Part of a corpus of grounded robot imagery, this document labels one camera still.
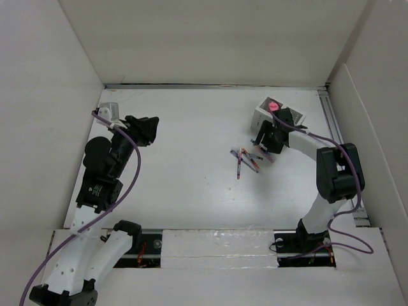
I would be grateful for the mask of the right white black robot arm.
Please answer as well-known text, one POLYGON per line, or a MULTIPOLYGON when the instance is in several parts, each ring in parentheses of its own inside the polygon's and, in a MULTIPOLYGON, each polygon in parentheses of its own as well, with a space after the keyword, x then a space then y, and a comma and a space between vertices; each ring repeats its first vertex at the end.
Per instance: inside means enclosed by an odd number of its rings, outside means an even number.
POLYGON ((347 201, 361 200, 365 187, 358 150, 352 143, 339 144, 296 125, 289 108, 272 102, 268 111, 273 119, 262 122, 253 145, 272 154, 281 154, 285 148, 294 149, 316 164, 317 197, 299 220, 295 234, 275 242, 276 249, 287 247, 299 256, 330 247, 328 232, 334 218, 343 215, 341 207, 347 201))

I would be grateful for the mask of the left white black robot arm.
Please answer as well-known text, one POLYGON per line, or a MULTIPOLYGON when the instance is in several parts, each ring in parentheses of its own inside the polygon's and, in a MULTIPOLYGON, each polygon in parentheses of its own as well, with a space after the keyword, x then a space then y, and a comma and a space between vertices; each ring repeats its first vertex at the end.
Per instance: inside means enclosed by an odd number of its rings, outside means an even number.
POLYGON ((128 115, 113 121, 96 112, 92 112, 92 116, 111 131, 112 138, 99 136, 87 142, 83 159, 85 172, 70 235, 38 267, 37 271, 42 271, 56 254, 60 255, 48 279, 37 286, 28 283, 20 299, 22 302, 29 298, 37 305, 95 305, 98 288, 118 260, 142 246, 142 227, 121 220, 105 237, 103 246, 96 248, 108 216, 136 184, 141 165, 136 165, 126 190, 120 176, 132 154, 140 157, 140 147, 154 143, 159 118, 137 119, 128 115))

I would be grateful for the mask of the pink eraser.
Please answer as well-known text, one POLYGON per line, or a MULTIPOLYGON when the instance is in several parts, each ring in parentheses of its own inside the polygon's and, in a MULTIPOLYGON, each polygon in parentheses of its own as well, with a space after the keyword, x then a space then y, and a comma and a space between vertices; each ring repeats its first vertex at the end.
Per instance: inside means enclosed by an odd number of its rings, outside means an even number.
POLYGON ((268 104, 268 109, 269 109, 271 112, 276 112, 276 111, 280 110, 281 107, 280 107, 280 105, 278 104, 278 102, 276 102, 276 101, 271 101, 271 102, 269 102, 269 104, 268 104))

